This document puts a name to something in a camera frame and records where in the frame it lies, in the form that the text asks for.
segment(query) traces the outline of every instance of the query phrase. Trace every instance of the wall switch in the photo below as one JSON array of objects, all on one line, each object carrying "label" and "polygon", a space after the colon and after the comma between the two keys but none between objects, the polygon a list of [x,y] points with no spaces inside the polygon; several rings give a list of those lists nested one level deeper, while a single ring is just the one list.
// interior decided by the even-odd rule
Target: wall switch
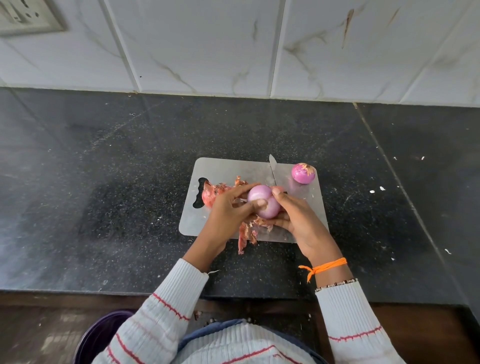
[{"label": "wall switch", "polygon": [[0,36],[59,30],[46,0],[0,0]]}]

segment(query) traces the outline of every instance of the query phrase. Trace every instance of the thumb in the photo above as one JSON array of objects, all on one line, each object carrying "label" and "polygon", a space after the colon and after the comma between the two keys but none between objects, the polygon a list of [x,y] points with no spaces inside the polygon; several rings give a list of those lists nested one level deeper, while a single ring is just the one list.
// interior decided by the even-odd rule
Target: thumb
[{"label": "thumb", "polygon": [[288,212],[288,209],[292,206],[292,200],[289,196],[277,187],[272,188],[272,194],[275,200]]},{"label": "thumb", "polygon": [[267,200],[264,200],[261,198],[259,200],[253,200],[253,201],[247,202],[246,204],[237,208],[236,210],[240,212],[242,218],[245,218],[250,214],[253,214],[255,211],[265,208],[267,204],[268,204]]}]

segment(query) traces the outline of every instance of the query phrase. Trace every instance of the sweater sleeve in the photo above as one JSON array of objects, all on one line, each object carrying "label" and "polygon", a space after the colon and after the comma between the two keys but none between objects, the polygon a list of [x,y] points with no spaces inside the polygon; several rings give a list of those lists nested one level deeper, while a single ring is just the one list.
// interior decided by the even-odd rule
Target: sweater sleeve
[{"label": "sweater sleeve", "polygon": [[179,259],[93,364],[170,363],[207,280],[206,273]]},{"label": "sweater sleeve", "polygon": [[357,280],[316,293],[335,363],[404,363]]}]

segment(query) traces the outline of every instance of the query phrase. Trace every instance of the sweater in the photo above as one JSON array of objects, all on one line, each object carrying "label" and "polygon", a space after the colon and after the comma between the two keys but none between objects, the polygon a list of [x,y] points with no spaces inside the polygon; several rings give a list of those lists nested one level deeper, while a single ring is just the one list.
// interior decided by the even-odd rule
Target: sweater
[{"label": "sweater", "polygon": [[[183,259],[119,328],[94,364],[314,363],[299,346],[246,322],[190,341],[180,352],[208,274]],[[316,291],[336,363],[404,363],[357,280]]]}]

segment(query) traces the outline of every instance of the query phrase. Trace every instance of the white marble tile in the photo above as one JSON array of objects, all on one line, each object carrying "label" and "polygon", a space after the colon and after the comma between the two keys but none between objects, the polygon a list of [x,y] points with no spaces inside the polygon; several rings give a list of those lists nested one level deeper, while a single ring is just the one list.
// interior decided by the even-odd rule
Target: white marble tile
[{"label": "white marble tile", "polygon": [[287,0],[273,97],[397,103],[470,0]]},{"label": "white marble tile", "polygon": [[143,92],[269,96],[279,0],[107,0]]},{"label": "white marble tile", "polygon": [[402,102],[480,106],[480,2],[472,2]]},{"label": "white marble tile", "polygon": [[67,31],[0,38],[0,79],[12,86],[135,90],[98,0],[56,5]]}]

